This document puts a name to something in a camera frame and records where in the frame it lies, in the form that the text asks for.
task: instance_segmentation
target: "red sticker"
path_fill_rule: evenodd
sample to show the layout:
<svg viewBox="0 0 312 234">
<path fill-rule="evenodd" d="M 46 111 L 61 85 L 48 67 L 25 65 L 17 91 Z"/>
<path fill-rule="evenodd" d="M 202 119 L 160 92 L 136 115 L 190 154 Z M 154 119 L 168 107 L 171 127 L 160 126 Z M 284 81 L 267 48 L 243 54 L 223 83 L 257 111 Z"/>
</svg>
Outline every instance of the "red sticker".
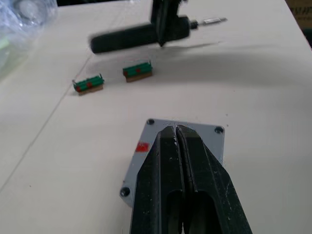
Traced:
<svg viewBox="0 0 312 234">
<path fill-rule="evenodd" d="M 139 141 L 136 147 L 136 152 L 148 152 L 149 146 L 149 143 Z"/>
</svg>

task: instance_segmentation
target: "gray metal mounting plate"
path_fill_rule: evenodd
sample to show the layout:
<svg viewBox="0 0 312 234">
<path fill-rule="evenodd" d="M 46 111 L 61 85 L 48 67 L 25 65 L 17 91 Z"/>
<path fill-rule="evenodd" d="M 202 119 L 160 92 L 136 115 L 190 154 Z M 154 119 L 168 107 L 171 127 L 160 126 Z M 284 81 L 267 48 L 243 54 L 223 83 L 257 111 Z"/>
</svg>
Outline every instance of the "gray metal mounting plate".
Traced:
<svg viewBox="0 0 312 234">
<path fill-rule="evenodd" d="M 179 121 L 168 121 L 161 119 L 153 119 L 153 124 L 145 124 L 142 135 L 139 142 L 144 142 L 149 144 L 149 149 L 152 147 L 157 134 L 162 131 L 167 126 L 173 126 L 176 130 L 177 125 L 184 125 L 188 128 L 195 130 L 202 138 L 204 144 L 208 147 L 211 153 L 216 157 L 216 159 L 223 165 L 223 146 L 224 146 L 224 128 L 221 127 L 222 132 L 215 131 L 216 128 L 220 129 L 220 126 L 216 125 L 205 125 L 196 123 L 187 123 Z M 129 188 L 130 193 L 127 196 L 120 196 L 124 202 L 126 202 L 130 207 L 133 206 L 137 174 L 148 155 L 148 152 L 135 152 L 133 154 L 132 160 L 130 162 L 128 172 L 123 181 L 122 188 Z"/>
</svg>

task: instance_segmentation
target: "wooden block base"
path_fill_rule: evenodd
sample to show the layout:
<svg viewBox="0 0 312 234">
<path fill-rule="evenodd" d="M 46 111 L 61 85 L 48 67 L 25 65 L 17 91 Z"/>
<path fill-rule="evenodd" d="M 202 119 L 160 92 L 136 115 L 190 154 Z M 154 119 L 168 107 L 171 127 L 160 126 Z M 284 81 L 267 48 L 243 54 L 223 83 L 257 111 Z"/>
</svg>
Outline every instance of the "wooden block base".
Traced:
<svg viewBox="0 0 312 234">
<path fill-rule="evenodd" d="M 92 93 L 92 92 L 95 92 L 95 91 L 98 91 L 98 90 L 101 90 L 101 89 L 103 89 L 103 85 L 98 85 L 96 87 L 93 87 L 91 89 L 87 89 L 85 91 L 78 92 L 78 93 L 79 93 L 79 96 L 81 96 L 81 95 L 85 95 L 87 93 Z"/>
<path fill-rule="evenodd" d="M 126 78 L 126 81 L 127 81 L 127 83 L 129 83 L 129 82 L 133 82 L 133 81 L 136 81 L 136 80 L 139 80 L 139 79 L 150 77 L 152 75 L 153 75 L 152 72 L 147 72 L 147 73 L 144 73 L 144 74 L 141 74 L 141 75 L 138 75 L 138 76 Z"/>
</svg>

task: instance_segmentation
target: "small electronic component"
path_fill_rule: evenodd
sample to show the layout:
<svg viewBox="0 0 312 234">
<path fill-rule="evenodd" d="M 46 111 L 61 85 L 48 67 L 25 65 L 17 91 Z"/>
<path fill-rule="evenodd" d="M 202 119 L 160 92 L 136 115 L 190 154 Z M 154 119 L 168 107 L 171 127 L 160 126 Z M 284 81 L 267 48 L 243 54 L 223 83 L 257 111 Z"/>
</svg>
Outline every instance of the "small electronic component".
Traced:
<svg viewBox="0 0 312 234">
<path fill-rule="evenodd" d="M 127 82 L 136 81 L 146 77 L 150 77 L 152 74 L 151 62 L 144 62 L 132 67 L 124 68 L 123 75 L 126 77 Z"/>
<path fill-rule="evenodd" d="M 104 80 L 101 74 L 77 83 L 73 80 L 74 89 L 79 93 L 79 95 L 101 90 L 103 89 L 103 84 Z"/>
</svg>

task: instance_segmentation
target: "screw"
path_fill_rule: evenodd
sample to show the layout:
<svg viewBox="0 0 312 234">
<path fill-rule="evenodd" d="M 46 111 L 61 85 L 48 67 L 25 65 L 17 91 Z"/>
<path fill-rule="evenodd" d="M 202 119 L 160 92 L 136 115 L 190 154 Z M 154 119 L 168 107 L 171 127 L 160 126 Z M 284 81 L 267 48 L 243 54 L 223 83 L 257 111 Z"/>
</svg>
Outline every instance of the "screw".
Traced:
<svg viewBox="0 0 312 234">
<path fill-rule="evenodd" d="M 119 192 L 121 197 L 127 197 L 130 194 L 130 189 L 128 187 L 121 188 Z"/>
<path fill-rule="evenodd" d="M 217 127 L 214 129 L 214 131 L 215 131 L 216 133 L 218 133 L 218 134 L 221 134 L 221 133 L 224 132 L 224 129 L 223 129 L 222 127 L 220 127 L 220 126 L 217 126 Z"/>
<path fill-rule="evenodd" d="M 147 123 L 148 125 L 153 125 L 153 124 L 155 123 L 155 120 L 153 120 L 152 118 L 150 118 L 150 119 L 148 119 L 148 120 L 146 121 L 146 123 Z"/>
</svg>

